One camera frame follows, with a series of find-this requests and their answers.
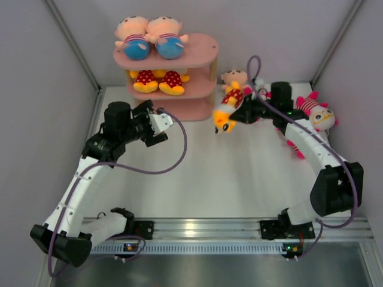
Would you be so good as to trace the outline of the yellow plush red dotted dress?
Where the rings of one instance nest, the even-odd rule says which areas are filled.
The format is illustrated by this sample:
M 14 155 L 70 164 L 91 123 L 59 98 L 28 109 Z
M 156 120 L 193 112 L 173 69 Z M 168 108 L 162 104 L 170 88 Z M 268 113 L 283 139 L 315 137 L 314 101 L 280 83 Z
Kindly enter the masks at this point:
M 134 80 L 133 88 L 140 93 L 152 93 L 158 89 L 158 82 L 152 70 L 129 71 Z

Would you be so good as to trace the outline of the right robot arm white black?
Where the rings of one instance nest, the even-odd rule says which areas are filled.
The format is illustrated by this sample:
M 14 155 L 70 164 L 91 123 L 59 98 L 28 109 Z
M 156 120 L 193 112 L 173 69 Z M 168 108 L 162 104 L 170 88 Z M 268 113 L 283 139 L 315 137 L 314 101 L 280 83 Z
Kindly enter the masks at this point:
M 308 198 L 278 215 L 280 232 L 285 237 L 294 237 L 301 225 L 312 221 L 329 228 L 323 217 L 348 210 L 348 220 L 337 226 L 346 227 L 361 205 L 364 170 L 360 163 L 341 157 L 320 135 L 323 122 L 336 123 L 334 113 L 326 103 L 317 101 L 317 91 L 292 100 L 291 85 L 287 82 L 272 83 L 270 95 L 264 100 L 258 91 L 252 91 L 229 119 L 245 124 L 255 123 L 259 118 L 272 120 L 274 127 L 297 146 L 317 176 Z

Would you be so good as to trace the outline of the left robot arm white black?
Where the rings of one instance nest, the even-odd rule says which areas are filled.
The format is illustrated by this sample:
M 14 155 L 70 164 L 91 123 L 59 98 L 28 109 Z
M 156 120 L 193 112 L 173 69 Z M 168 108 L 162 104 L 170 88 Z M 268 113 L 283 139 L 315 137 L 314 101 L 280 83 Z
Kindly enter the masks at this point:
M 49 258 L 79 267 L 91 249 L 106 239 L 133 236 L 134 214 L 122 207 L 111 209 L 110 215 L 99 223 L 88 225 L 83 225 L 85 213 L 99 185 L 125 153 L 126 145 L 143 141 L 150 147 L 166 141 L 165 131 L 172 124 L 172 118 L 154 109 L 151 100 L 136 108 L 126 102 L 108 105 L 99 131 L 85 143 L 75 175 L 61 201 L 43 224 L 35 224 L 31 229 L 31 238 Z

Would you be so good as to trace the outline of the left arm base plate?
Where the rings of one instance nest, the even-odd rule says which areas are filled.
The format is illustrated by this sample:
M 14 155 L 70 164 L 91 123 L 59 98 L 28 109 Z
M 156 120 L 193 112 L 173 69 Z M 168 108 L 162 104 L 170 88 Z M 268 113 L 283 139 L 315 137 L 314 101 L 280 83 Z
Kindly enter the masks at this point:
M 135 221 L 132 235 L 152 240 L 154 233 L 154 221 Z

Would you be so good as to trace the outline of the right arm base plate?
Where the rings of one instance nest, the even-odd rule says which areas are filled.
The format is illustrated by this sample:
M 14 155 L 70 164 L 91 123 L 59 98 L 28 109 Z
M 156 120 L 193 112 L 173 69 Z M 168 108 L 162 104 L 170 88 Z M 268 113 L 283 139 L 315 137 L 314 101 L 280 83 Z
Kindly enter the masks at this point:
M 270 219 L 262 220 L 259 224 L 261 238 L 265 240 L 315 238 L 315 231 L 311 222 L 283 227 L 278 220 Z

